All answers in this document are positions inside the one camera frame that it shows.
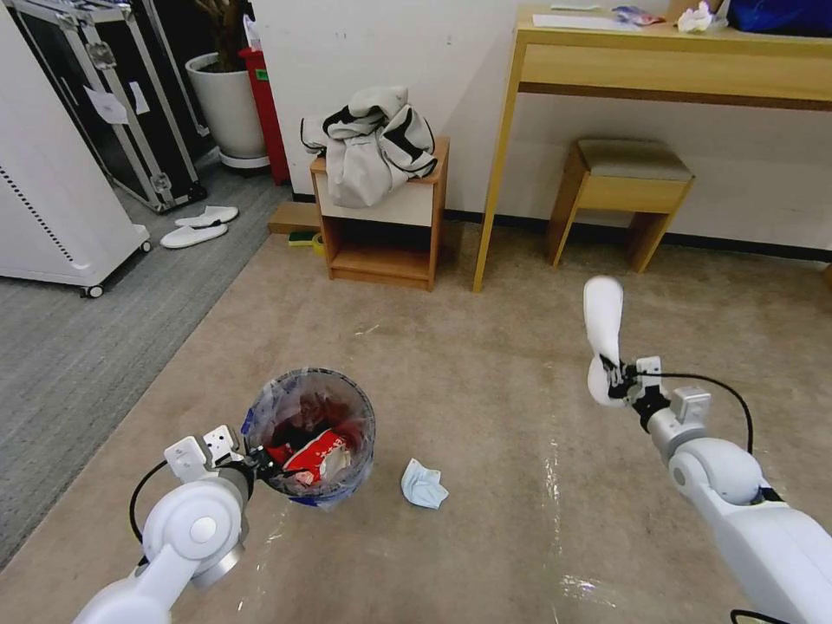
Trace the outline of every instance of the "paper note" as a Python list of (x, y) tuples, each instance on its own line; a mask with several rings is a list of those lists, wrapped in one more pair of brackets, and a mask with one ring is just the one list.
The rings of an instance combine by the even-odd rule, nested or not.
[(572, 0), (560, 0), (560, 2), (552, 3), (552, 10), (598, 10), (601, 8), (599, 4), (592, 4), (586, 2), (572, 2)]
[(119, 102), (115, 95), (102, 93), (84, 85), (89, 101), (92, 102), (95, 112), (109, 124), (127, 124), (127, 109)]
[(136, 81), (130, 82), (130, 89), (133, 91), (133, 99), (136, 100), (136, 114), (147, 113), (150, 107), (145, 100), (145, 94), (141, 92), (141, 87)]
[(619, 22), (611, 17), (598, 16), (561, 16), (534, 15), (532, 21), (536, 28), (574, 28), (584, 30), (629, 30), (638, 31), (638, 26)]

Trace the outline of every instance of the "white plant pot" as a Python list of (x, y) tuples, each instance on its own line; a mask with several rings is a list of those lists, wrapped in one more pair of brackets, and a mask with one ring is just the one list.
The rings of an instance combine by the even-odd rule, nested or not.
[(226, 165), (251, 169), (267, 166), (266, 142), (246, 71), (216, 74), (202, 71), (217, 53), (197, 56), (185, 64), (205, 120)]

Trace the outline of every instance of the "yellow tape roll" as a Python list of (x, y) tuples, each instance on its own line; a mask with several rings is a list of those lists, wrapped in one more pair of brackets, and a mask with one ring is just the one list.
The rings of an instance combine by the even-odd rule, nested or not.
[(312, 237), (312, 249), (318, 256), (323, 256), (323, 235), (320, 232)]

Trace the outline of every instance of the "white wall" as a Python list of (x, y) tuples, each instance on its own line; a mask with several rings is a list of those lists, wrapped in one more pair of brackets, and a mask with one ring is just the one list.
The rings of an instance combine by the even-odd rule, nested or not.
[[(517, 0), (253, 3), (296, 192), (312, 192), (300, 119), (404, 84), (452, 138), (448, 207), (483, 210)], [(661, 12), (666, 0), (640, 4)], [(547, 218), (569, 143), (584, 136), (664, 140), (679, 154), (697, 182), (673, 231), (832, 250), (832, 114), (521, 94), (497, 211)]]

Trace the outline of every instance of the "carpet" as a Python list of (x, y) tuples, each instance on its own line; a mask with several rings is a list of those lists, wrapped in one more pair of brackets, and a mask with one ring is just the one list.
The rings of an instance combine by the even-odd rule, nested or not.
[[(0, 573), (4, 624), (71, 621), (129, 574), (141, 476), (185, 435), (239, 428), (264, 382), (302, 366), (367, 393), (373, 473), (331, 512), (257, 484), (244, 556), (207, 591), (185, 590), (178, 624), (728, 621), (746, 602), (707, 526), (638, 414), (587, 391), (582, 290), (598, 273), (625, 290), (621, 356), (661, 355), (668, 371), (735, 387), (766, 477), (832, 526), (820, 266), (662, 246), (635, 275), (623, 246), (570, 243), (552, 270), (543, 236), (495, 228), (475, 295), (479, 228), (443, 229), (431, 293), (330, 281), (312, 250), (269, 237)], [(738, 403), (709, 389), (709, 431), (743, 444)], [(410, 458), (442, 471), (439, 510), (402, 496)], [(169, 470), (147, 483), (140, 523), (176, 484)]]
[(107, 279), (103, 297), (0, 278), (0, 567), (246, 265), (289, 196), (269, 175), (244, 178), (217, 163), (200, 175), (208, 203), (240, 209), (224, 236), (166, 250), (158, 242), (173, 220), (205, 202), (156, 215), (119, 192), (154, 247)]

